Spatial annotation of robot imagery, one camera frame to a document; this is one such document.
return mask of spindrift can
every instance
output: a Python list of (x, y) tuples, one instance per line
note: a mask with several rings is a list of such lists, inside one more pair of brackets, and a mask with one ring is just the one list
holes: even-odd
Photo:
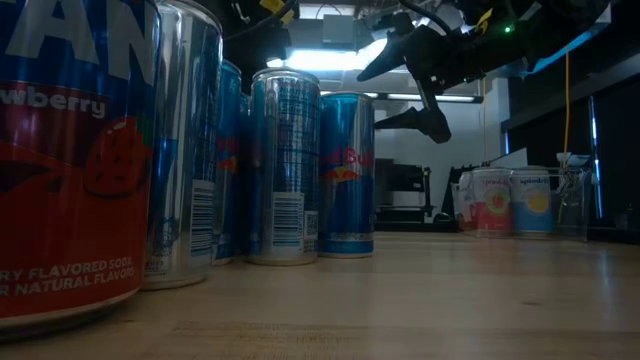
[(142, 284), (159, 25), (153, 1), (0, 1), (0, 339)]
[(513, 171), (511, 201), (514, 230), (524, 236), (546, 236), (553, 232), (549, 172), (542, 166)]
[(320, 123), (320, 255), (373, 254), (373, 99), (361, 93), (322, 96)]
[(215, 17), (187, 0), (159, 3), (162, 93), (147, 238), (146, 289), (204, 279), (213, 246), (216, 96), (222, 36)]
[(288, 68), (254, 76), (249, 260), (299, 265), (317, 258), (318, 79)]
[(218, 245), (213, 265), (228, 264), (235, 256), (235, 216), (239, 184), (238, 149), (240, 132), (240, 70), (231, 62), (222, 63), (218, 129), (216, 134), (216, 196), (214, 243)]
[(480, 235), (502, 236), (511, 231), (511, 170), (478, 168), (473, 170), (473, 194)]

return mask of pink can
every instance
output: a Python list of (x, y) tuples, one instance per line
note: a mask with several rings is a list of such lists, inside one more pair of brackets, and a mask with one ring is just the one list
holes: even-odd
[(511, 232), (510, 175), (511, 170), (502, 168), (479, 168), (473, 171), (473, 193), (479, 232)]

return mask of red bull can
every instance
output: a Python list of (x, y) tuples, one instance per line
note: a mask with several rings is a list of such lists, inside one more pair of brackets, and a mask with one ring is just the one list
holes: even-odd
[(142, 285), (159, 43), (151, 0), (0, 1), (0, 340)]
[(253, 78), (249, 261), (300, 265), (317, 258), (318, 79), (289, 68)]
[(222, 29), (190, 0), (158, 2), (162, 17), (145, 289), (204, 280), (212, 261), (216, 100)]
[(214, 244), (217, 251), (213, 265), (224, 265), (235, 256), (235, 217), (239, 184), (239, 132), (241, 72), (231, 62), (222, 63), (218, 99), (216, 140), (216, 196), (214, 206)]
[(322, 96), (320, 128), (320, 255), (373, 254), (374, 114), (365, 94)]
[[(240, 124), (239, 124), (239, 141), (240, 152), (238, 156), (238, 175), (236, 177), (238, 188), (236, 193), (236, 219), (247, 219), (247, 214), (251, 213), (250, 199), (251, 199), (251, 182), (249, 172), (250, 154), (251, 154), (251, 96), (247, 94), (240, 95)], [(247, 255), (249, 254), (249, 222), (239, 221), (235, 222), (235, 240), (236, 240), (236, 253)]]

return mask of yellow cable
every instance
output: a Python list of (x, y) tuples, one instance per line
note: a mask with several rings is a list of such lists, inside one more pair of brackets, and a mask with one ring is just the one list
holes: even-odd
[(564, 57), (564, 86), (565, 86), (565, 104), (567, 106), (567, 113), (564, 120), (564, 161), (562, 167), (566, 168), (569, 161), (567, 151), (569, 149), (569, 122), (571, 121), (571, 98), (569, 91), (569, 51)]

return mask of ceiling light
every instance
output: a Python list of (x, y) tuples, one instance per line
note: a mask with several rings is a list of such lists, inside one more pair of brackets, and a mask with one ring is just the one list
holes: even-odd
[[(422, 101), (420, 95), (417, 94), (389, 94), (387, 96), (389, 100), (404, 100), (404, 101)], [(475, 98), (473, 96), (456, 96), (456, 95), (438, 95), (436, 96), (437, 101), (445, 101), (445, 102), (474, 102)]]
[(476, 98), (473, 96), (436, 95), (436, 100), (448, 102), (474, 102)]
[(358, 53), (355, 51), (298, 49), (294, 50), (287, 60), (271, 60), (267, 62), (267, 66), (288, 66), (306, 71), (364, 70), (382, 52), (386, 45), (387, 39), (380, 39), (360, 49)]
[(387, 96), (389, 100), (406, 100), (406, 101), (420, 101), (420, 95), (413, 94), (389, 94)]
[[(327, 95), (327, 94), (331, 94), (334, 92), (340, 92), (340, 91), (344, 91), (344, 90), (334, 90), (334, 91), (320, 91), (320, 95)], [(378, 93), (362, 93), (365, 94), (371, 98), (377, 99), (378, 98)]]

